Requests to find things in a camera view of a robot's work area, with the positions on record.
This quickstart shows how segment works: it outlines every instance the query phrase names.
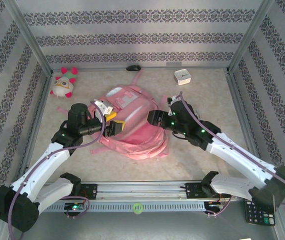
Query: gray wall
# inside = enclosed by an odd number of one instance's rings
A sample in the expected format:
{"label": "gray wall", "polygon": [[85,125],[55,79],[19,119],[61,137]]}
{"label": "gray wall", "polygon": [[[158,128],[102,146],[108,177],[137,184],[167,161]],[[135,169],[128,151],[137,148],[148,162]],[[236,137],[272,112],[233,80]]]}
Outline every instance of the gray wall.
{"label": "gray wall", "polygon": [[262,0],[18,0],[51,67],[227,67]]}
{"label": "gray wall", "polygon": [[0,0],[0,186],[21,166],[46,79]]}
{"label": "gray wall", "polygon": [[233,76],[261,158],[285,164],[285,0],[273,3]]}

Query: stuffed toy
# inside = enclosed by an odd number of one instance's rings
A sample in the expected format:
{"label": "stuffed toy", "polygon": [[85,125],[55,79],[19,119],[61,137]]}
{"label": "stuffed toy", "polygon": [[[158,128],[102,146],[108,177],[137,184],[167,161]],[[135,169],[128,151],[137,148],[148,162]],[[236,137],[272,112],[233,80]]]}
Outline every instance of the stuffed toy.
{"label": "stuffed toy", "polygon": [[70,71],[67,68],[61,68],[62,76],[56,76],[56,80],[52,86],[50,94],[55,94],[57,97],[66,96],[70,98],[73,94],[74,83],[78,74],[78,69],[73,67]]}

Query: white cube device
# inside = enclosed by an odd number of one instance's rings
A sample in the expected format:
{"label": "white cube device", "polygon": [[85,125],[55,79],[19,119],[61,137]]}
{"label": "white cube device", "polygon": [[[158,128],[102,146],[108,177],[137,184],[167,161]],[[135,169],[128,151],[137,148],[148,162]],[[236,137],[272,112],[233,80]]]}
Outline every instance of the white cube device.
{"label": "white cube device", "polygon": [[181,69],[181,70],[175,71],[173,77],[178,85],[189,84],[192,79],[192,76],[187,71],[187,69]]}

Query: beige floor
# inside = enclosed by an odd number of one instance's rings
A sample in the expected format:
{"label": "beige floor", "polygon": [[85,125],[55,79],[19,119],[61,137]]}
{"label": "beige floor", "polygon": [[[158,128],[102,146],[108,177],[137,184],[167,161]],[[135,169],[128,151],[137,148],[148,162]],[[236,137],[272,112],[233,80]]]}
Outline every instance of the beige floor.
{"label": "beige floor", "polygon": [[[174,81],[174,70],[145,70],[138,85],[148,90],[156,100],[162,95],[178,95],[183,92],[184,99],[197,109],[201,119],[217,125],[232,140],[245,147],[235,107],[222,69],[189,69],[191,83],[178,86]],[[34,147],[31,163],[43,154],[50,139],[67,116],[57,112],[57,107],[69,109],[74,103],[89,104],[118,84],[129,84],[135,72],[97,71],[80,72],[74,84],[71,98],[47,98],[39,133]],[[84,137],[88,143],[91,136]],[[241,174],[222,159],[190,145],[188,142],[170,138],[169,156],[145,160],[132,160],[114,152],[90,155],[90,149],[99,147],[95,143],[81,148],[64,162],[51,176],[55,181],[65,172],[72,173],[82,181],[157,181],[157,180],[201,180],[209,171],[218,171],[234,177]]]}

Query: green ring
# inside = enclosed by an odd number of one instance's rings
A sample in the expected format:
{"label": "green ring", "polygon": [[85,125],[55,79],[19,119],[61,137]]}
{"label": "green ring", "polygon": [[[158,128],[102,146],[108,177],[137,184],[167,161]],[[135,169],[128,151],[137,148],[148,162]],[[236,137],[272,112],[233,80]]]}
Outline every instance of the green ring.
{"label": "green ring", "polygon": [[136,202],[133,206],[132,206],[132,210],[135,214],[141,214],[144,210],[144,206],[139,203],[139,202]]}

